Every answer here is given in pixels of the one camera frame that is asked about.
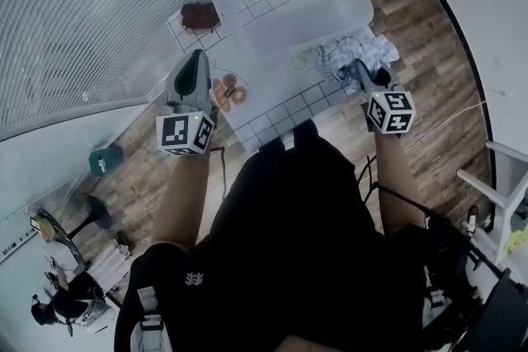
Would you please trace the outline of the yellow wooden item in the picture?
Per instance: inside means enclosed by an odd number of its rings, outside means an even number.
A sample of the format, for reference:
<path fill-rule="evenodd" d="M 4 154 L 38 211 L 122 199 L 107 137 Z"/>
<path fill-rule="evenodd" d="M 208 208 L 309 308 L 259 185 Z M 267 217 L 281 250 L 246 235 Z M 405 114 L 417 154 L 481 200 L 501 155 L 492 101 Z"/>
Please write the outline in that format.
<path fill-rule="evenodd" d="M 42 238 L 46 242 L 52 242 L 56 236 L 56 231 L 53 224 L 46 217 L 42 217 L 40 215 L 35 216 L 35 221 L 38 223 Z"/>

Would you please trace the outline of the dark green round bin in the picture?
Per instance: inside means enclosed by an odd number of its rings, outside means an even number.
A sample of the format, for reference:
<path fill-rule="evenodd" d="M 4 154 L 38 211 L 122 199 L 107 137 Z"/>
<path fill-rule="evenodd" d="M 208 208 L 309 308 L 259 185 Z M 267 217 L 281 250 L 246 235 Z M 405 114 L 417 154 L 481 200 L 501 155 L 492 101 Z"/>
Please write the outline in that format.
<path fill-rule="evenodd" d="M 93 175 L 103 178 L 111 174 L 125 159 L 119 145 L 111 145 L 91 152 L 88 163 Z"/>

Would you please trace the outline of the blue checked clothes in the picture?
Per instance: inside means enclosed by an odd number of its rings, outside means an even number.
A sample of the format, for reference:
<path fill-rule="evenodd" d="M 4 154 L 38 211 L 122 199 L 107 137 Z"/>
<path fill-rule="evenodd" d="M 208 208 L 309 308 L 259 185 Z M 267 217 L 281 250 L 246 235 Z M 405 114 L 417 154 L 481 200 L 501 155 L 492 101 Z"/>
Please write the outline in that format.
<path fill-rule="evenodd" d="M 390 65 L 399 59 L 398 50 L 383 35 L 349 35 L 319 45 L 315 65 L 328 81 L 349 85 L 356 92 L 361 89 L 356 61 L 361 61 L 374 76 L 382 65 Z"/>

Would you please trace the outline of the person's right forearm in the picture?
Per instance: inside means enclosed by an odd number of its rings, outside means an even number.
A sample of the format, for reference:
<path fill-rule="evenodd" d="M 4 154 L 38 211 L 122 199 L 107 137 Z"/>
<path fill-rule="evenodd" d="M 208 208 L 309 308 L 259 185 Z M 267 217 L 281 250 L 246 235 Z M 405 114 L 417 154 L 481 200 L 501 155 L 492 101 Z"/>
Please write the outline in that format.
<path fill-rule="evenodd" d="M 375 147 L 378 182 L 411 201 L 421 203 L 417 182 L 398 136 L 375 131 Z M 379 208 L 385 235 L 408 224 L 424 226 L 425 217 L 421 210 L 384 190 L 379 191 Z"/>

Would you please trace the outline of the white slatted window blind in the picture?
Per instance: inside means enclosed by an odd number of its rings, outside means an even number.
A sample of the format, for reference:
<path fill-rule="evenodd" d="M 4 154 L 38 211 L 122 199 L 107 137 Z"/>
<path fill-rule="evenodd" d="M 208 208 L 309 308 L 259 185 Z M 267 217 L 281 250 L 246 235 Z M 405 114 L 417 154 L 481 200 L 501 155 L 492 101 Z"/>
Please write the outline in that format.
<path fill-rule="evenodd" d="M 188 0 L 0 0 L 0 140 L 132 103 L 136 63 Z"/>

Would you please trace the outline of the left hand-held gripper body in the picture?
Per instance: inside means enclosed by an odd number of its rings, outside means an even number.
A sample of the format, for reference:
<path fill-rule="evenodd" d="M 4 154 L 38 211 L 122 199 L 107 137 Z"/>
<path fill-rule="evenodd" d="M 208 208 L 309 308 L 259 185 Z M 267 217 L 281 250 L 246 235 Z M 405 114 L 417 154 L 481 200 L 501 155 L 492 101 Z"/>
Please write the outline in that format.
<path fill-rule="evenodd" d="M 204 154 L 215 128 L 210 101 L 198 106 L 167 101 L 164 115 L 156 117 L 158 149 L 174 156 Z"/>

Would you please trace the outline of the white frame shelf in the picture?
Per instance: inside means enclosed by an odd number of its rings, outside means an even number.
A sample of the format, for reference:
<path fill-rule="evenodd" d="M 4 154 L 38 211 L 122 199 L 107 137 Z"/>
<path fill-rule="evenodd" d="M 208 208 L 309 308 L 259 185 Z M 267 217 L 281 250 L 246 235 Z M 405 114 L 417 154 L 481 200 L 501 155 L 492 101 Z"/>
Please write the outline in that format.
<path fill-rule="evenodd" d="M 507 196 L 500 194 L 467 171 L 459 169 L 456 174 L 462 181 L 475 188 L 495 205 L 495 218 L 498 218 L 498 223 L 493 222 L 492 231 L 484 235 L 483 238 L 491 242 L 493 262 L 498 265 L 507 255 L 507 241 L 513 233 L 511 229 L 512 215 L 525 198 L 528 190 L 528 168 Z"/>

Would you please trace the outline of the person's left forearm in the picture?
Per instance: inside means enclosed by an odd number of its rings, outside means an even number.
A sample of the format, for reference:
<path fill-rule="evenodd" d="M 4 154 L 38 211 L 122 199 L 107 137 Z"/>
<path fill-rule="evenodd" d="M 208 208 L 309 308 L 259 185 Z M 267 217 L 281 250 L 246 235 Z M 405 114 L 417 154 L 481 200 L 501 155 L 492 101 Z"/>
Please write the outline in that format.
<path fill-rule="evenodd" d="M 154 215 L 151 244 L 167 243 L 184 252 L 196 245 L 205 207 L 210 150 L 179 157 Z"/>

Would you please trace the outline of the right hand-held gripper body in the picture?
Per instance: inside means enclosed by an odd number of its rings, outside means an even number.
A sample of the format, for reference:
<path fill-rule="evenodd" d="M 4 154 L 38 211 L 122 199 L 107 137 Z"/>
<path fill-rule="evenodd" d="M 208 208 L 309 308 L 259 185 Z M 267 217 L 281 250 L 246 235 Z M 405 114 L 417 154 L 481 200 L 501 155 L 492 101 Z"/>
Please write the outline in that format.
<path fill-rule="evenodd" d="M 411 92 L 364 91 L 366 118 L 382 134 L 406 134 L 415 118 Z"/>

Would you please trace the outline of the person's black clothing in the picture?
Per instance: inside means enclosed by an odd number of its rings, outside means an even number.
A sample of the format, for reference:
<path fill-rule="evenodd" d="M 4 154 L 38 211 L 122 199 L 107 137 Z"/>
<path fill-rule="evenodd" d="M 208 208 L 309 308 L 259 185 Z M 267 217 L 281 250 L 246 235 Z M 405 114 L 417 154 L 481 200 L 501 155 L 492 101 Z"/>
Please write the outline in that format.
<path fill-rule="evenodd" d="M 152 288 L 170 352 L 424 352 L 427 232 L 377 230 L 354 165 L 312 121 L 250 157 L 191 251 L 133 263 L 115 352 L 143 352 Z"/>

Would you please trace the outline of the clear plastic storage bin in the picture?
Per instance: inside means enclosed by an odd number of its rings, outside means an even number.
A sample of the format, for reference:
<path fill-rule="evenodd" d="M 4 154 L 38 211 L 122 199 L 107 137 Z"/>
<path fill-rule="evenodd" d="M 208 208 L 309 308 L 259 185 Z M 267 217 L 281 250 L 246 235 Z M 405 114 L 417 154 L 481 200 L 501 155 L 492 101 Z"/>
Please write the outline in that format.
<path fill-rule="evenodd" d="M 370 0 L 212 0 L 233 42 L 252 59 L 316 45 L 367 26 Z"/>

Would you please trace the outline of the black round pedestal table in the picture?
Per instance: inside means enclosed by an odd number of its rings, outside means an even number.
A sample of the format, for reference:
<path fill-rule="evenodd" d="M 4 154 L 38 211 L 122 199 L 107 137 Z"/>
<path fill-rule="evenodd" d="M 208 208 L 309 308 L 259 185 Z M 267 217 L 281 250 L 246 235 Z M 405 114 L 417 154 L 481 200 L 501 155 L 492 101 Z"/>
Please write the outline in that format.
<path fill-rule="evenodd" d="M 46 217 L 54 226 L 56 231 L 56 236 L 54 241 L 66 246 L 69 251 L 72 253 L 73 258 L 78 264 L 85 265 L 84 259 L 82 258 L 79 249 L 73 243 L 73 238 L 77 236 L 85 227 L 95 223 L 101 229 L 109 229 L 113 224 L 112 217 L 108 212 L 105 204 L 93 195 L 88 195 L 86 197 L 86 206 L 88 210 L 87 217 L 71 232 L 65 232 L 64 228 L 59 224 L 59 222 L 46 210 L 38 209 L 36 215 Z"/>

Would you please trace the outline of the dark grey equipment case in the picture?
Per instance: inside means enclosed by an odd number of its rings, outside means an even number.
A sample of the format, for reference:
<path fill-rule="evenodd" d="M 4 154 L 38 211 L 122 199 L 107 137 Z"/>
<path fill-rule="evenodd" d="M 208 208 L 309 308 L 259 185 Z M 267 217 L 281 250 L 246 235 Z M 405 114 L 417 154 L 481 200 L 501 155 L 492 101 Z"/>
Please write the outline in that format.
<path fill-rule="evenodd" d="M 469 352 L 520 352 L 528 332 L 528 287 L 503 271 L 471 331 Z"/>

